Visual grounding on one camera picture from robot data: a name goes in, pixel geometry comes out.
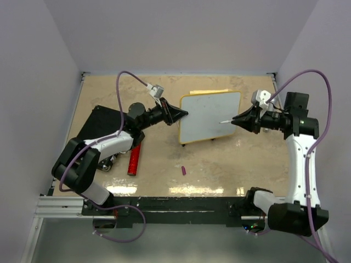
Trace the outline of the pink and white marker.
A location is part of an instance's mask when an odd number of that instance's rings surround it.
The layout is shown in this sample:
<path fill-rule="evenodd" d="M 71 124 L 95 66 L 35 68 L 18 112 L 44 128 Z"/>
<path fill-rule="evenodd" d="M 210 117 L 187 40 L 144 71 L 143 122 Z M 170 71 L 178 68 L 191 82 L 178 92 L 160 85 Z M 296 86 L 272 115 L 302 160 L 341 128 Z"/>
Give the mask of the pink and white marker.
<path fill-rule="evenodd" d="M 232 122 L 232 120 L 226 120 L 226 121 L 219 122 L 219 124 L 226 124 L 226 123 L 231 123 L 231 122 Z"/>

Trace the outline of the yellow framed whiteboard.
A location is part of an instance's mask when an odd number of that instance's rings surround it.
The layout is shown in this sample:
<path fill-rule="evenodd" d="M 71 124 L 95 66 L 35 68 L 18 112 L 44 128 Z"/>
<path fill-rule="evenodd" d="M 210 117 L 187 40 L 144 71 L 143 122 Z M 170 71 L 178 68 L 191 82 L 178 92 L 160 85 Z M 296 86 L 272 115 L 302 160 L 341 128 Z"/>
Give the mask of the yellow framed whiteboard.
<path fill-rule="evenodd" d="M 179 121 L 179 143 L 185 145 L 233 135 L 236 126 L 219 122 L 238 115 L 240 102 L 239 91 L 182 96 L 180 108 L 189 114 Z"/>

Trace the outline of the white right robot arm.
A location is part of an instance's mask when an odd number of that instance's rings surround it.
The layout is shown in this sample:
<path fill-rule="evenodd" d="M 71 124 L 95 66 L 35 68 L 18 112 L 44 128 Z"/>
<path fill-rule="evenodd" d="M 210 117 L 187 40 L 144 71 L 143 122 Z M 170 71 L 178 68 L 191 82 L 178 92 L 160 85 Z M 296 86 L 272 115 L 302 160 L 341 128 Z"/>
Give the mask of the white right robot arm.
<path fill-rule="evenodd" d="M 319 122 L 308 117 L 308 94 L 287 93 L 281 112 L 270 110 L 270 96 L 266 90 L 255 91 L 252 106 L 233 117 L 231 123 L 255 134 L 261 129 L 283 133 L 290 165 L 289 190 L 285 199 L 280 200 L 270 190 L 251 187 L 244 208 L 250 215 L 265 213 L 271 230 L 310 237 L 329 220 L 316 189 L 313 145 L 319 138 Z"/>

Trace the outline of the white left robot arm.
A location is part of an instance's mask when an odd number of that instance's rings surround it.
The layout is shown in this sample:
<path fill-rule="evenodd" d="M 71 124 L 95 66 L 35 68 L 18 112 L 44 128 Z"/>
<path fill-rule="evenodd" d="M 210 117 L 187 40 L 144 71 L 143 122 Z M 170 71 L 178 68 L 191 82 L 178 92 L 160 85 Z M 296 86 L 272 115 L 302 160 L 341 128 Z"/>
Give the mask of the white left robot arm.
<path fill-rule="evenodd" d="M 160 122 L 172 125 L 188 114 L 170 105 L 165 98 L 148 110 L 140 102 L 133 103 L 121 117 L 121 130 L 91 140 L 69 140 L 52 168 L 52 176 L 69 190 L 94 202 L 95 210 L 101 215 L 108 215 L 114 208 L 113 194 L 94 182 L 98 163 L 138 146 L 145 138 L 144 129 Z"/>

